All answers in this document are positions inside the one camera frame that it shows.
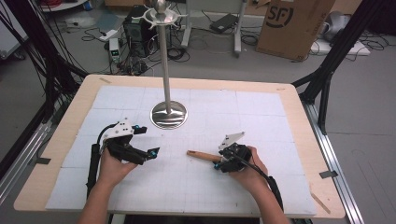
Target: power strip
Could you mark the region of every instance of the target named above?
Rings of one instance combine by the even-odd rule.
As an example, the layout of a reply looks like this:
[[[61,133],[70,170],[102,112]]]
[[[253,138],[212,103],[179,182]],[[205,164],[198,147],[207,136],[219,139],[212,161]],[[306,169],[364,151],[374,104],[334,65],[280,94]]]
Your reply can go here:
[[[99,39],[108,40],[109,38],[111,38],[111,36],[113,36],[116,33],[117,33],[116,30],[110,30],[109,32],[106,33],[106,35],[102,35],[101,37],[99,37]]]

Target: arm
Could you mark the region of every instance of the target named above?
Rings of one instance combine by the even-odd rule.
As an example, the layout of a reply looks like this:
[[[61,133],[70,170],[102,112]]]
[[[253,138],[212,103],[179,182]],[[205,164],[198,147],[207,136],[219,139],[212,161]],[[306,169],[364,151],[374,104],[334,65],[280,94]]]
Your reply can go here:
[[[136,166],[131,162],[122,164],[112,157],[106,148],[102,155],[98,180],[85,203],[78,224],[105,223],[111,191]]]
[[[248,147],[251,150],[252,158],[250,163],[254,163],[268,174],[268,170],[257,155],[255,147]],[[286,223],[288,219],[283,214],[282,209],[276,201],[272,191],[268,188],[265,179],[255,170],[246,167],[241,172],[232,172],[230,176],[237,180],[254,198],[262,214],[263,223]]]

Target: round metal base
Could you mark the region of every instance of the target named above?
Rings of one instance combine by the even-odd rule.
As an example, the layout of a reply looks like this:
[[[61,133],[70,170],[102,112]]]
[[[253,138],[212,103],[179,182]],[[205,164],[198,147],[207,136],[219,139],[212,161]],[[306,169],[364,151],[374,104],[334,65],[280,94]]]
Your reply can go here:
[[[151,110],[151,122],[161,129],[175,129],[186,122],[188,112],[186,107],[176,101],[170,102],[171,113],[166,113],[166,103],[162,102],[154,106]]]

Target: person's left hand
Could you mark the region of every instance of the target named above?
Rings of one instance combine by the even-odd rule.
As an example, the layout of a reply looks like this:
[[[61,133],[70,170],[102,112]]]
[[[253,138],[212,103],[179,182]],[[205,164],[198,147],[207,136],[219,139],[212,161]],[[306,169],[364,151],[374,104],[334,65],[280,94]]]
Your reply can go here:
[[[137,164],[132,162],[122,163],[110,155],[108,149],[102,153],[100,164],[100,172],[97,184],[106,185],[107,187],[114,188],[121,180],[131,172]]]

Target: forearm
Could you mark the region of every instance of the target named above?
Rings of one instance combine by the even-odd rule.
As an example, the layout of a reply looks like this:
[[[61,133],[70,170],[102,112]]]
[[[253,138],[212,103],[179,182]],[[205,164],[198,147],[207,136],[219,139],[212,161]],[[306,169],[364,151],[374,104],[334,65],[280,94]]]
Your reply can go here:
[[[251,194],[259,206],[263,223],[289,223],[270,189],[263,188],[262,190],[252,192]]]
[[[106,223],[107,205],[112,190],[110,186],[97,183],[91,190],[78,224]]]

